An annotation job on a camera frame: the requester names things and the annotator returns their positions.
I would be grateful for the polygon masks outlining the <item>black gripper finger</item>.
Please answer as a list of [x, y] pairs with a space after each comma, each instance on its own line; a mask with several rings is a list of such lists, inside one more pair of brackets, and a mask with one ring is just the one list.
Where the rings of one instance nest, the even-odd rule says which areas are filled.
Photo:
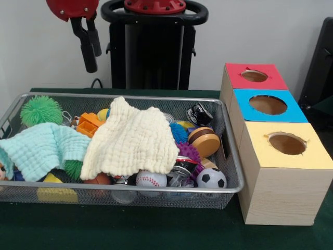
[[96, 16], [92, 16], [90, 19], [86, 19], [86, 24], [87, 24], [87, 32], [88, 32], [88, 36], [89, 36], [89, 41], [91, 42], [91, 44], [93, 46], [95, 56], [99, 57], [102, 54], [102, 51], [101, 51], [98, 31], [95, 26], [95, 19], [96, 19]]
[[97, 71], [96, 56], [93, 46], [89, 41], [87, 30], [82, 27], [82, 18], [70, 18], [73, 33], [79, 38], [81, 45], [81, 52], [88, 73], [95, 73]]

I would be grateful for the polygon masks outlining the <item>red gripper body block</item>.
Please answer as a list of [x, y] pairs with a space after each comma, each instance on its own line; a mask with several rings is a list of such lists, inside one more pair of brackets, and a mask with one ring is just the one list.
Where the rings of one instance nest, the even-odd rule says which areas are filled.
[[91, 19], [96, 13], [99, 0], [46, 0], [51, 12], [67, 22], [70, 18]]

